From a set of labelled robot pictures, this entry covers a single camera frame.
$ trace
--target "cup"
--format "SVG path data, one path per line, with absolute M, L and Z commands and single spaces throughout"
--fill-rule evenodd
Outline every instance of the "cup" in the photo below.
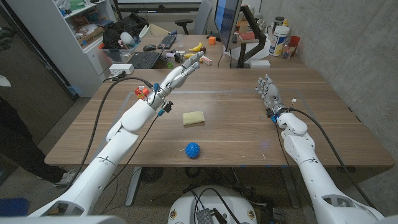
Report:
M 185 35 L 177 34 L 177 47 L 184 46 L 184 38 L 185 38 Z
M 297 44 L 285 42 L 282 49 L 282 58 L 289 59 L 296 48 Z
M 292 43 L 292 44 L 295 44 L 295 45 L 299 46 L 299 42 L 300 42 L 300 38 L 297 37 L 297 36 L 292 36 L 290 38 L 290 43 Z M 296 49 L 294 49 L 294 51 L 292 53 L 292 56 L 294 56 L 294 54 L 296 53 L 296 50 L 297 50 L 297 47 L 296 47 Z

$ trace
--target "white bottle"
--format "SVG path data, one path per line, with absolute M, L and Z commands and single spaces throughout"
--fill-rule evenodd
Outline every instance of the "white bottle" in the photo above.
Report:
M 274 36 L 271 40 L 269 53 L 272 56 L 280 56 L 282 54 L 283 44 L 287 38 L 290 28 L 286 26 L 277 26 L 275 28 Z

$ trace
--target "yellow sponge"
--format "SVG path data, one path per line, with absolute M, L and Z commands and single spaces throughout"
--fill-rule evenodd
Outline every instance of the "yellow sponge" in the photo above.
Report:
M 196 124 L 205 121 L 205 116 L 202 111 L 195 111 L 182 114 L 182 123 L 184 125 Z

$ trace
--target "keyboard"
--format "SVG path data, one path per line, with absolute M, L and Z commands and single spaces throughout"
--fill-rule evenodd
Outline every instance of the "keyboard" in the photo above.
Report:
M 158 49 L 170 49 L 175 41 L 177 35 L 166 35 L 161 43 L 157 46 Z
M 128 63 L 134 66 L 134 69 L 151 69 L 160 53 L 158 52 L 136 52 Z

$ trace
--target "desk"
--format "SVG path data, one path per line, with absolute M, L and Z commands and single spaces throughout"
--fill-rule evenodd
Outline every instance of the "desk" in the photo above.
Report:
M 257 79 L 269 74 L 288 106 L 297 98 L 295 108 L 312 114 L 323 126 L 350 167 L 390 167 L 394 161 L 369 130 L 350 112 L 345 103 L 314 69 L 270 68 L 266 70 L 220 68 L 206 65 L 191 74 L 184 86 L 168 100 L 173 109 L 153 125 L 130 164 L 138 166 L 228 166 L 280 167 L 286 161 L 279 146 L 274 123 L 266 117 L 266 107 L 254 91 Z M 170 70 L 135 70 L 133 75 L 161 82 Z M 111 85 L 102 84 L 94 97 L 47 155 L 50 165 L 77 165 L 81 162 L 101 99 Z M 112 123 L 137 100 L 130 94 L 142 83 L 128 80 L 116 85 L 104 104 L 88 158 L 92 158 Z M 205 123 L 184 127 L 182 113 L 203 111 Z M 318 128 L 296 114 L 308 125 L 322 164 L 339 167 L 332 150 Z M 137 133 L 147 131 L 151 121 Z M 183 150 L 190 142 L 200 145 L 200 155 L 190 159 Z M 121 161 L 125 164 L 132 151 Z M 290 164 L 295 165 L 289 157 Z
M 171 47 L 172 49 L 176 50 L 184 50 L 185 53 L 194 53 L 190 52 L 189 49 L 197 46 L 199 42 L 203 44 L 204 47 L 206 47 L 206 54 L 205 56 L 212 59 L 213 64 L 212 65 L 207 65 L 203 64 L 200 68 L 202 70 L 204 69 L 214 69 L 217 68 L 217 63 L 218 60 L 221 57 L 221 54 L 223 52 L 223 44 L 221 42 L 216 42 L 215 45 L 210 45 L 208 39 L 206 39 L 207 35 L 186 35 L 184 37 L 184 46 L 183 47 L 178 47 L 177 43 L 174 42 L 173 46 Z M 139 43 L 138 47 L 135 49 L 135 52 L 143 52 L 142 48 L 147 45 L 147 44 L 154 44 L 158 45 L 162 41 L 164 36 L 159 36 L 159 35 L 147 35 L 144 37 L 144 39 Z M 238 38 L 238 43 L 232 45 L 232 49 L 235 47 L 239 47 L 240 44 L 240 39 Z M 225 56 L 221 59 L 220 61 L 220 68 L 229 68 L 229 56 Z M 274 57 L 274 56 L 267 56 L 263 58 L 263 60 L 268 60 L 269 63 L 271 64 L 271 68 L 306 68 L 305 64 L 301 61 L 301 59 L 295 55 L 294 57 L 290 58 L 288 63 L 286 59 L 283 59 L 282 57 Z M 176 64 L 174 58 L 169 58 L 168 62 L 173 62 Z M 232 58 L 232 63 L 237 62 L 237 60 Z

